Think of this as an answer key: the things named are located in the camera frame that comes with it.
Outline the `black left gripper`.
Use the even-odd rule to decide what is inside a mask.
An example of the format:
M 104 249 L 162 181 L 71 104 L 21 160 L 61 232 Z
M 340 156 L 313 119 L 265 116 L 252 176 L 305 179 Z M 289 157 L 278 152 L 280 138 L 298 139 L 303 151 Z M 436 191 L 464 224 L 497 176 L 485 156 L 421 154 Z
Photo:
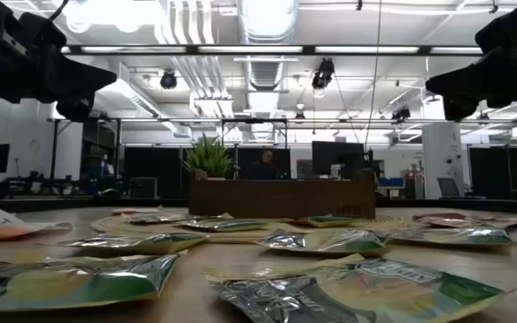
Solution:
M 111 71 L 66 58 L 61 48 L 66 37 L 19 40 L 0 34 L 0 99 L 58 101 L 64 118 L 84 122 L 92 113 L 98 90 L 117 81 Z

